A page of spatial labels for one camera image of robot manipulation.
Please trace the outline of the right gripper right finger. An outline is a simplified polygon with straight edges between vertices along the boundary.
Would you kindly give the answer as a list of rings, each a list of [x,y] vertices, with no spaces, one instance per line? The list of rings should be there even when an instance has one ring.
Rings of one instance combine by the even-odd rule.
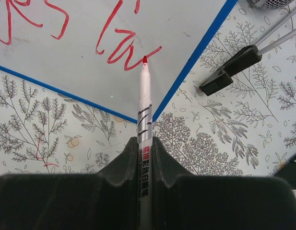
[[[153,139],[156,230],[296,230],[296,198],[277,177],[197,176]]]

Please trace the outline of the blue framed whiteboard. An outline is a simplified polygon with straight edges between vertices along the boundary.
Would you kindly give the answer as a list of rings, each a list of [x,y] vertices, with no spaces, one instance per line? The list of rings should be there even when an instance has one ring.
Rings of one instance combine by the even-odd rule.
[[[144,57],[162,113],[234,0],[0,0],[0,70],[137,120]]]

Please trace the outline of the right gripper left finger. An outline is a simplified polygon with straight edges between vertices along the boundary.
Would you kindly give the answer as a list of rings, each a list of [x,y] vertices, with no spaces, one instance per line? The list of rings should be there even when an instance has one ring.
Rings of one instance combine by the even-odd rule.
[[[137,147],[96,173],[0,176],[0,230],[136,229]]]

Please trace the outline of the red whiteboard marker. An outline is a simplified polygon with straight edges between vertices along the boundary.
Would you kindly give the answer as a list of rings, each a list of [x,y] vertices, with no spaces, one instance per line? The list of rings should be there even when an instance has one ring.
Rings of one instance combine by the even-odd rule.
[[[137,117],[138,179],[137,229],[153,229],[152,183],[152,100],[151,76],[147,57],[142,60]]]

